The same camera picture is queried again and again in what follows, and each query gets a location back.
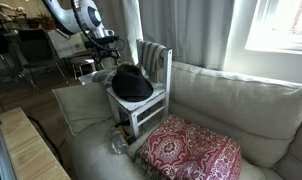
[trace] cable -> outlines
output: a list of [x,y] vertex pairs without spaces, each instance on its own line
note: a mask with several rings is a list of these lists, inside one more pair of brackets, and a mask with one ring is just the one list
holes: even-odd
[[103,50],[105,50],[105,51],[114,51],[114,52],[119,51],[119,50],[117,50],[116,48],[112,48],[112,49],[111,49],[111,48],[105,48],[105,47],[101,46],[100,44],[98,44],[97,42],[95,42],[95,40],[92,39],[92,38],[85,32],[85,29],[84,29],[84,27],[83,27],[82,24],[81,24],[80,17],[79,17],[79,15],[78,15],[77,9],[76,9],[76,7],[75,7],[75,1],[74,1],[74,0],[71,0],[71,6],[72,6],[72,9],[73,9],[74,17],[75,17],[75,19],[76,19],[76,21],[77,21],[77,23],[78,23],[78,25],[79,25],[79,27],[80,27],[82,33],[84,34],[84,36],[85,36],[86,38],[89,39],[89,41],[91,41],[94,45],[96,45],[97,47],[99,47],[99,48],[101,48],[101,49],[103,49]]
[[51,139],[48,137],[48,135],[47,135],[47,133],[44,131],[42,125],[39,123],[39,121],[37,121],[37,120],[34,119],[33,117],[31,117],[31,116],[27,116],[27,117],[28,117],[28,119],[30,119],[31,121],[35,122],[35,123],[39,126],[40,130],[42,131],[42,134],[44,135],[44,138],[45,138],[46,140],[48,140],[48,142],[50,143],[50,145],[53,147],[54,151],[57,153],[59,162],[60,162],[61,166],[63,167],[63,159],[62,159],[62,156],[61,156],[61,154],[60,154],[60,151],[59,151],[58,148],[55,146],[55,144],[51,141]]

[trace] wooden table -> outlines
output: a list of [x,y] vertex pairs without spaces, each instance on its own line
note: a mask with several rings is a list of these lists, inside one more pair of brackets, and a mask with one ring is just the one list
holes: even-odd
[[21,108],[0,114],[0,119],[18,179],[70,179]]

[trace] paisley pillow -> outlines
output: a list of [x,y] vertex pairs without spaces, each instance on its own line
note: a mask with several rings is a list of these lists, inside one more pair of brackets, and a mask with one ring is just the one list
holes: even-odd
[[148,137],[140,157],[169,179],[236,180],[241,170],[236,139],[174,115]]

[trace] throw pillow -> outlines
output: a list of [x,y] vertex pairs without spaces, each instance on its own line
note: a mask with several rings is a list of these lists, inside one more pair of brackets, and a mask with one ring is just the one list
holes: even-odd
[[93,76],[92,81],[103,84],[104,87],[107,89],[111,87],[112,79],[116,73],[116,70],[101,70]]
[[73,136],[95,123],[113,117],[107,92],[100,83],[89,83],[52,91]]
[[148,137],[140,157],[169,179],[236,180],[241,169],[236,139],[173,115]]

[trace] black hat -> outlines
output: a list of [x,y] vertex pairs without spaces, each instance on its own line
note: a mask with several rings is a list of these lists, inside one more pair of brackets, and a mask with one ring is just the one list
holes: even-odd
[[141,70],[132,65],[122,65],[112,79],[112,89],[121,99],[139,102],[148,99],[153,93],[151,83],[146,80]]

